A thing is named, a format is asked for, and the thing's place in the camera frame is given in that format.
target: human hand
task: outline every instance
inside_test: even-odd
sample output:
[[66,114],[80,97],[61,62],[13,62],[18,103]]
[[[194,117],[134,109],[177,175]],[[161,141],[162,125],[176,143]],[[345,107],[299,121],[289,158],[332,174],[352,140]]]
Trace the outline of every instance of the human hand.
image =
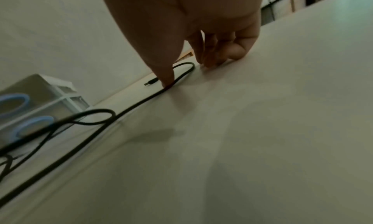
[[241,59],[260,30],[262,0],[104,0],[123,34],[164,86],[184,40],[207,68]]

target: white wall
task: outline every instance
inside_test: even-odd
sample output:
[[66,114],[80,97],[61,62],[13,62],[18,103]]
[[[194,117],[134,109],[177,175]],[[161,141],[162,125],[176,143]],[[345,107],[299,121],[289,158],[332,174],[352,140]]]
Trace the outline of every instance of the white wall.
[[42,73],[92,104],[150,73],[103,0],[0,0],[0,89]]

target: blue handle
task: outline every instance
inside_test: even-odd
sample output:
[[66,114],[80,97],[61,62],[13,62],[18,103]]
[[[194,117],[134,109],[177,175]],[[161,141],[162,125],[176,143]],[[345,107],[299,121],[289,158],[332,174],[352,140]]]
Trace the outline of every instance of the blue handle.
[[15,114],[17,111],[26,107],[28,103],[30,102],[30,96],[24,93],[13,93],[13,94],[6,94],[6,95],[0,96],[0,104],[5,101],[18,100],[18,99],[23,99],[23,103],[20,106],[16,107],[15,109],[12,109],[6,113],[1,113],[0,118],[4,118],[7,116],[11,116],[12,114]]
[[20,135],[22,130],[32,125],[38,124],[40,122],[49,122],[49,124],[52,124],[54,122],[54,118],[52,116],[39,116],[24,121],[23,123],[19,124],[15,129],[13,129],[11,133],[11,140],[16,141],[20,139],[22,137]]

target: tabletop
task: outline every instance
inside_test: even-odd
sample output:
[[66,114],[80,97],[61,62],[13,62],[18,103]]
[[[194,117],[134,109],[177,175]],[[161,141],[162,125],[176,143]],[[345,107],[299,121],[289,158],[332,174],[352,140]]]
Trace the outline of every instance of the tabletop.
[[[245,58],[197,67],[0,219],[373,223],[372,16],[371,0],[323,0],[263,26]],[[134,84],[99,106],[120,111],[158,89]]]

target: table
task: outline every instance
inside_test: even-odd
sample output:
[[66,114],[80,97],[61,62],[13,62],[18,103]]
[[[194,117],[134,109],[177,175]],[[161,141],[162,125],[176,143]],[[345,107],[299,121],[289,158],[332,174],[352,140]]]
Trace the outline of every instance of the table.
[[[247,57],[197,69],[0,220],[372,223],[372,15],[371,0],[323,0],[264,26]],[[136,83],[100,106],[119,111],[159,87]]]

